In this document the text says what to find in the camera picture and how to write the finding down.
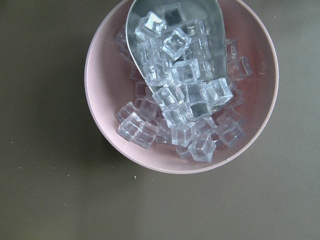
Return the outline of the clear ice cube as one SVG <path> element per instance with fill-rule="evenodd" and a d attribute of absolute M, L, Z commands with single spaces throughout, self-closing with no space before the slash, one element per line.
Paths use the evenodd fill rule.
<path fill-rule="evenodd" d="M 175 61 L 189 48 L 191 40 L 180 27 L 175 27 L 163 39 L 162 50 Z"/>
<path fill-rule="evenodd" d="M 162 31 L 167 28 L 164 19 L 149 11 L 145 17 L 142 17 L 135 28 L 135 35 L 138 41 L 145 41 L 149 38 L 157 39 L 161 36 Z"/>
<path fill-rule="evenodd" d="M 210 163 L 216 148 L 210 135 L 198 134 L 188 146 L 188 151 L 195 161 Z"/>

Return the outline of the pink bowl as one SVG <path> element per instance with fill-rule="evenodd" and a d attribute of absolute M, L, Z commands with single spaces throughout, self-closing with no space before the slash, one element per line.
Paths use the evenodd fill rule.
<path fill-rule="evenodd" d="M 221 0 L 227 37 L 237 39 L 238 53 L 246 56 L 252 75 L 239 83 L 244 104 L 238 108 L 245 117 L 245 136 L 233 147 L 219 146 L 211 162 L 182 159 L 174 146 L 154 144 L 144 149 L 126 141 L 117 133 L 116 112 L 132 100 L 134 84 L 131 65 L 124 60 L 113 37 L 124 25 L 130 0 L 123 0 L 105 17 L 97 29 L 86 58 L 85 93 L 92 117 L 113 147 L 131 161 L 151 170 L 170 174 L 194 174 L 220 167 L 242 154 L 266 126 L 274 108 L 279 85 L 279 67 L 272 39 L 259 17 L 240 0 Z"/>

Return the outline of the metal ice scoop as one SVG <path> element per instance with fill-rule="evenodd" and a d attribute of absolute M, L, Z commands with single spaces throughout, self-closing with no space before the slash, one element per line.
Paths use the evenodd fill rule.
<path fill-rule="evenodd" d="M 166 21 L 159 38 L 138 41 L 140 19 L 153 12 Z M 173 60 L 163 39 L 180 27 L 191 37 L 188 49 Z M 225 104 L 206 83 L 227 78 L 226 34 L 222 10 L 215 0 L 135 0 L 127 15 L 125 35 L 129 53 L 148 86 L 187 85 L 185 103 L 195 120 L 212 115 Z"/>

